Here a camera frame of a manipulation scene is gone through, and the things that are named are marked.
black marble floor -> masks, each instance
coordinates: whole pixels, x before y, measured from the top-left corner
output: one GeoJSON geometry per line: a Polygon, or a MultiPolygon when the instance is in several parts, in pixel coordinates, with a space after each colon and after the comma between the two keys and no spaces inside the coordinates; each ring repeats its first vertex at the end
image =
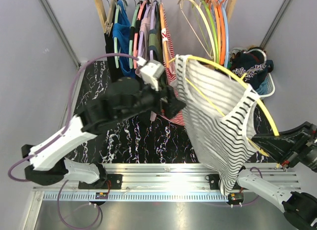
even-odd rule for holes
{"type": "MultiPolygon", "coordinates": [[[[106,61],[97,61],[86,69],[76,108],[95,99],[111,83],[106,61]]],[[[262,110],[255,109],[257,133],[271,131],[262,110]]],[[[185,128],[157,116],[146,126],[135,116],[118,124],[114,130],[83,143],[67,155],[71,160],[91,163],[197,163],[185,128]]],[[[248,162],[274,162],[256,153],[248,162]]]]}

basket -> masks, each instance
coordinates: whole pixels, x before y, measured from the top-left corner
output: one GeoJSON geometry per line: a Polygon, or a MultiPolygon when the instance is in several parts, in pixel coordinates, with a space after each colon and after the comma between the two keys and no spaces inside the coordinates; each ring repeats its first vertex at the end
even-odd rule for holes
{"type": "Polygon", "coordinates": [[[266,87],[260,86],[256,90],[256,92],[260,95],[261,100],[263,100],[265,97],[273,95],[275,92],[275,85],[272,79],[272,75],[270,73],[267,74],[267,77],[265,78],[263,83],[264,83],[264,86],[266,87]]]}

white wall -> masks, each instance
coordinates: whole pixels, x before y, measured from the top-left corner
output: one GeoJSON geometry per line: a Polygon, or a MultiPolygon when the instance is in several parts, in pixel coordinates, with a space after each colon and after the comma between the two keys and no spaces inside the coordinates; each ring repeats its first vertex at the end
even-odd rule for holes
{"type": "MultiPolygon", "coordinates": [[[[0,0],[0,225],[21,229],[32,183],[7,176],[21,146],[38,144],[58,129],[75,75],[38,0],[0,0]]],[[[24,167],[13,173],[24,177],[24,167]]]]}
{"type": "MultiPolygon", "coordinates": [[[[105,53],[105,40],[94,0],[48,1],[80,61],[87,61],[105,53]]],[[[133,0],[127,2],[130,5],[127,14],[131,20],[135,4],[133,0]]],[[[206,53],[177,5],[178,0],[162,0],[162,2],[175,52],[205,57],[206,53]]],[[[259,45],[282,2],[283,0],[237,0],[229,24],[230,47],[259,45]]],[[[108,12],[106,0],[104,5],[108,12]]],[[[186,15],[198,32],[199,28],[190,3],[186,1],[184,5],[186,15]]]]}
{"type": "MultiPolygon", "coordinates": [[[[305,121],[317,124],[317,24],[316,0],[293,0],[267,45],[274,61],[276,92],[266,100],[280,131],[305,121]]],[[[303,191],[317,197],[317,174],[298,165],[294,168],[303,191]]]]}

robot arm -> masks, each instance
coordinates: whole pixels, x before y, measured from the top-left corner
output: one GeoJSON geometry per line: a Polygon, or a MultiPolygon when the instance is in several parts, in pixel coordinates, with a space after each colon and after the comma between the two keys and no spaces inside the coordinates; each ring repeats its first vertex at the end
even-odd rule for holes
{"type": "Polygon", "coordinates": [[[24,145],[23,157],[32,155],[30,165],[25,168],[26,179],[40,185],[70,180],[102,186],[107,180],[102,164],[77,163],[64,156],[78,145],[116,128],[119,122],[135,115],[153,111],[171,119],[186,106],[176,99],[171,86],[159,89],[158,78],[164,71],[160,63],[150,61],[140,71],[146,84],[143,88],[135,79],[122,78],[109,85],[102,97],[87,102],[79,109],[66,131],[62,128],[39,145],[24,145]],[[56,141],[35,154],[57,136],[56,141]]]}
{"type": "Polygon", "coordinates": [[[273,185],[249,170],[239,173],[237,183],[275,205],[286,220],[299,230],[316,230],[317,198],[273,185]]]}

black and white striped garment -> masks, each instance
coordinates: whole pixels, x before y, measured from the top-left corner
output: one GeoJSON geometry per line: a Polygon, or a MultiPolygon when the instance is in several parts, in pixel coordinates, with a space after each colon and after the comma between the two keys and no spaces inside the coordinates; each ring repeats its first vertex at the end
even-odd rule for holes
{"type": "Polygon", "coordinates": [[[259,95],[251,85],[245,89],[188,56],[176,56],[177,90],[179,98],[187,104],[183,109],[186,131],[199,162],[219,172],[220,191],[227,195],[240,168],[256,152],[247,137],[251,139],[256,134],[253,113],[259,95]],[[186,82],[185,77],[225,116],[186,82]]]}

